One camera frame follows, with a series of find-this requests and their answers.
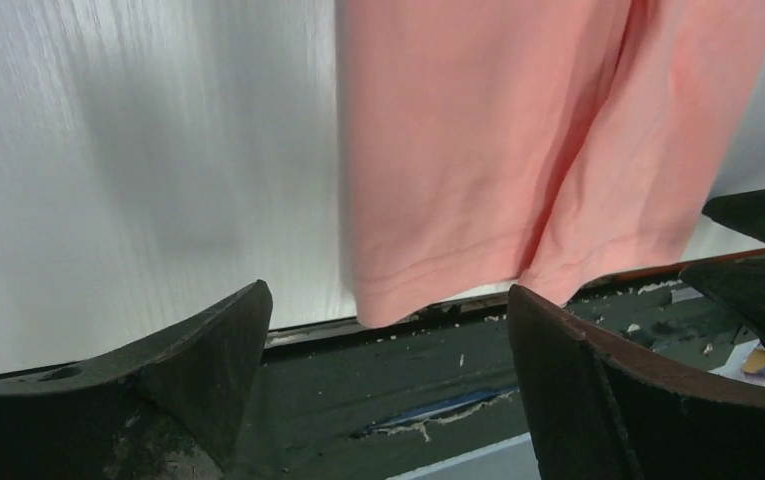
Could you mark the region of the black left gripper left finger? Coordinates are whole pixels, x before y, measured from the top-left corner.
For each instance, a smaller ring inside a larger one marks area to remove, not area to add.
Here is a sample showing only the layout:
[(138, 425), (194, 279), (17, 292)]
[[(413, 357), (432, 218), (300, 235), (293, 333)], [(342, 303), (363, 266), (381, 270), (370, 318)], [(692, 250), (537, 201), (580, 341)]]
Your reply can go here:
[(108, 353), (0, 375), (0, 479), (219, 479), (273, 299), (255, 281)]

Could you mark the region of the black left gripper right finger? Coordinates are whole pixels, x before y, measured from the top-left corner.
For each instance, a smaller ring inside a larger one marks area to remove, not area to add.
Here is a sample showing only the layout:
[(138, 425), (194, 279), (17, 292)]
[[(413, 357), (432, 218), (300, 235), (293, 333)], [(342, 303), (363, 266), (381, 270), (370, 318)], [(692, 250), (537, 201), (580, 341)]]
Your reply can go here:
[(507, 325), (544, 479), (765, 479), (765, 387), (689, 367), (513, 286)]

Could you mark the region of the pink t shirt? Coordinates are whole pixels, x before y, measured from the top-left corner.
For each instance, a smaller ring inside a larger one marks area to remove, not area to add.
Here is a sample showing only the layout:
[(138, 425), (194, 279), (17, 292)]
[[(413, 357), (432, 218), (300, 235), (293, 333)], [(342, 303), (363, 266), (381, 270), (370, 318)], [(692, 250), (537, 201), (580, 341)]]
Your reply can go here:
[(346, 1), (358, 321), (677, 262), (765, 57), (765, 1)]

